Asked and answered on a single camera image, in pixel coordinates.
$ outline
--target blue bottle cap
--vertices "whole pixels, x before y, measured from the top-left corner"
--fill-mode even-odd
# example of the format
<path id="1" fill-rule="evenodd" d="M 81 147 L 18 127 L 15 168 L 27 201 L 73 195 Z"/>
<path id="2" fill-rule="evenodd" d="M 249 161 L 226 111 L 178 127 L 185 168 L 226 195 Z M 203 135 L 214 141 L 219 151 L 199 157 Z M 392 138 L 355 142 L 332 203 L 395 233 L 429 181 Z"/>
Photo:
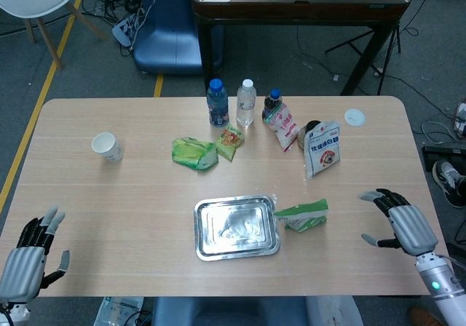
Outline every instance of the blue bottle cap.
<path id="1" fill-rule="evenodd" d="M 219 93 L 224 88 L 224 83 L 220 79 L 212 79 L 210 80 L 209 88 L 213 93 Z"/>
<path id="2" fill-rule="evenodd" d="M 278 99 L 280 98 L 280 90 L 278 88 L 274 88 L 271 92 L 270 92 L 270 98 L 271 99 Z"/>

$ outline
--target yellow floor line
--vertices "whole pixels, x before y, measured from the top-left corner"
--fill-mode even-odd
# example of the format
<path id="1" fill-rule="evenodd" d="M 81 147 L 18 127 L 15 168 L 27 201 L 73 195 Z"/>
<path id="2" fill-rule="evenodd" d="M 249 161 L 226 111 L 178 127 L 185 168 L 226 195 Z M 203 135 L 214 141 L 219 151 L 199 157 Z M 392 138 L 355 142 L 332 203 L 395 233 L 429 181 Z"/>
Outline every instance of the yellow floor line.
<path id="1" fill-rule="evenodd" d="M 74 6 L 76 8 L 79 8 L 80 4 L 81 4 L 81 0 L 76 0 L 74 2 Z M 70 36 L 71 27 L 74 24 L 74 19 L 75 19 L 74 16 L 71 16 L 68 19 L 68 22 L 66 23 L 66 27 L 61 37 L 60 44 L 58 45 L 58 48 L 57 48 L 57 54 L 59 57 L 61 57 L 61 55 L 63 54 L 63 50 L 65 49 L 66 42 L 68 41 L 68 38 Z M 50 66 L 50 69 L 49 69 L 49 73 L 47 74 L 47 77 L 45 78 L 44 85 L 42 86 L 39 97 L 37 98 L 36 106 L 34 106 L 34 110 L 31 114 L 31 118 L 29 119 L 29 123 L 28 123 L 28 126 L 26 127 L 26 131 L 24 132 L 23 138 L 21 139 L 20 146 L 18 146 L 17 148 L 12 166 L 9 168 L 7 179 L 5 179 L 5 183 L 3 187 L 1 188 L 0 213 L 3 210 L 9 191 L 12 188 L 13 181 L 15 180 L 16 173 L 18 171 L 18 168 L 20 167 L 20 163 L 21 163 L 21 160 L 23 159 L 29 140 L 31 139 L 32 132 L 34 130 L 34 127 L 36 126 L 36 122 L 39 117 L 40 110 L 42 109 L 42 106 L 44 105 L 45 98 L 47 96 L 47 93 L 49 92 L 49 88 L 50 88 L 50 85 L 52 84 L 53 76 L 55 75 L 56 70 L 57 70 L 57 65 L 55 64 L 55 62 L 52 62 L 52 65 Z"/>
<path id="2" fill-rule="evenodd" d="M 157 80 L 155 80 L 155 88 L 154 88 L 154 97 L 160 98 L 162 94 L 162 86 L 163 86 L 163 73 L 159 73 L 157 75 Z"/>

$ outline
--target water bottle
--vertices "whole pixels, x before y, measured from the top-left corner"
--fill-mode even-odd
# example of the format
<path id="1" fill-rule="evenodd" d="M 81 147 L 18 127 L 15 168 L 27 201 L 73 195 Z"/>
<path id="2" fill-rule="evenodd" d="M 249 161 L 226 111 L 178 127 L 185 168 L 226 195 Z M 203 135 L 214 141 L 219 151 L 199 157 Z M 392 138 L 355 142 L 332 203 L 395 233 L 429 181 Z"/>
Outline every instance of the water bottle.
<path id="1" fill-rule="evenodd" d="M 243 127 L 250 126 L 254 121 L 254 106 L 256 105 L 256 88 L 253 80 L 246 79 L 238 88 L 236 122 Z"/>
<path id="2" fill-rule="evenodd" d="M 280 96 L 280 90 L 274 88 L 270 92 L 270 96 L 266 97 L 264 100 L 264 110 L 262 111 L 262 119 L 265 120 L 268 115 L 270 115 L 273 110 L 275 110 L 279 105 L 282 104 L 282 98 Z"/>
<path id="3" fill-rule="evenodd" d="M 228 124 L 228 93 L 224 83 L 219 79 L 210 81 L 207 90 L 207 105 L 209 107 L 209 121 L 214 127 Z"/>

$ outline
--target paper cup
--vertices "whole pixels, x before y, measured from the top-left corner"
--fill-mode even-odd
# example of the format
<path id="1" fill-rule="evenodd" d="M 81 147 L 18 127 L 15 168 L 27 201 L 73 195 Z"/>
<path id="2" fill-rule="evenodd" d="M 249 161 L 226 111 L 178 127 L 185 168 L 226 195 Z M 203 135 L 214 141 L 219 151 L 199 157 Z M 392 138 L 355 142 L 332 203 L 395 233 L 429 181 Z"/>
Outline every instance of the paper cup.
<path id="1" fill-rule="evenodd" d="M 93 151 L 109 161 L 116 162 L 123 157 L 123 150 L 119 146 L 117 139 L 109 132 L 96 135 L 91 146 Z"/>

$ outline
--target metal tray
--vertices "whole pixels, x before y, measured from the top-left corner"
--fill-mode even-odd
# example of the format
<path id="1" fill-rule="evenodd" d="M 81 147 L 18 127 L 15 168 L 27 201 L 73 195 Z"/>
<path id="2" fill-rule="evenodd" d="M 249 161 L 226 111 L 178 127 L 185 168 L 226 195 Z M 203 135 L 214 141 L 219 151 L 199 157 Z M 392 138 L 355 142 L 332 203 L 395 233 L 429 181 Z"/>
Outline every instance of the metal tray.
<path id="1" fill-rule="evenodd" d="M 196 254 L 203 261 L 273 255 L 280 235 L 267 195 L 202 200 L 194 208 Z"/>

